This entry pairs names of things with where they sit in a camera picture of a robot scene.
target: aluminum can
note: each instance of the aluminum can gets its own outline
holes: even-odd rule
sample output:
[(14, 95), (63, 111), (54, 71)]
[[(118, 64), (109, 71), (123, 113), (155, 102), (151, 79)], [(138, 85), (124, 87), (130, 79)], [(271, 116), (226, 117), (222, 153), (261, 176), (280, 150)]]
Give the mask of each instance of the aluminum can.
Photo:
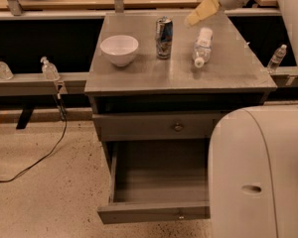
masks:
[(171, 55), (173, 36), (172, 20), (164, 16), (156, 22), (156, 51), (157, 58), (166, 60)]

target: white bowl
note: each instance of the white bowl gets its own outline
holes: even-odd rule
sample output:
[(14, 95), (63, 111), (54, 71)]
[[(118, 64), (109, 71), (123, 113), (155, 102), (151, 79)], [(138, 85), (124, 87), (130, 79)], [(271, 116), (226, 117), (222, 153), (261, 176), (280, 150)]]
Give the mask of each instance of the white bowl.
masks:
[(103, 54), (115, 65), (126, 66), (136, 57), (139, 43), (131, 36), (112, 36), (100, 44)]

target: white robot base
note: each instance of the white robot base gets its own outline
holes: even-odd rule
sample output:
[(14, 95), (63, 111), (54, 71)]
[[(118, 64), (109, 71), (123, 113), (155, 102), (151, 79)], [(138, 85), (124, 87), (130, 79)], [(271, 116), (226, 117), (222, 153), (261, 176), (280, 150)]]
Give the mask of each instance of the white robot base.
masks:
[(236, 110), (209, 150), (214, 238), (298, 238), (298, 106)]

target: white bottle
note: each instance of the white bottle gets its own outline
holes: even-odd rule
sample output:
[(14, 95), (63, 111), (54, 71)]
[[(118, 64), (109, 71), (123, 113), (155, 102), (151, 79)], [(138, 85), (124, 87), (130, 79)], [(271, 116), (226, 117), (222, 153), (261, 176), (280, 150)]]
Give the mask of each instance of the white bottle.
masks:
[(209, 61), (212, 51), (213, 30), (203, 27), (195, 42), (192, 59), (196, 67), (203, 67)]
[(276, 69), (280, 66), (282, 60), (285, 58), (287, 54), (287, 45), (282, 45), (280, 48), (278, 48), (272, 58), (270, 59), (267, 70), (268, 73), (273, 73), (276, 71)]
[(1, 79), (11, 79), (13, 77), (13, 73), (9, 68), (6, 62), (0, 60), (0, 78)]
[(58, 70), (54, 64), (48, 61), (47, 57), (42, 57), (42, 73), (46, 80), (56, 81), (60, 79)]

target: floor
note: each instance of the floor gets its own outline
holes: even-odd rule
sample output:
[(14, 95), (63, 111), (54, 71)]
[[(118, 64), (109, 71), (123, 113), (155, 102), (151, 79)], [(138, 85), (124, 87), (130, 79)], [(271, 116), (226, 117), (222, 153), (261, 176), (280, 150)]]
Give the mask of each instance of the floor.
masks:
[[(0, 179), (49, 153), (65, 128), (58, 110), (35, 110), (24, 130), (19, 116), (0, 111)], [(68, 110), (54, 153), (0, 183), (0, 238), (212, 237), (210, 220), (103, 225), (96, 209), (108, 201), (109, 171), (90, 118), (89, 109)]]

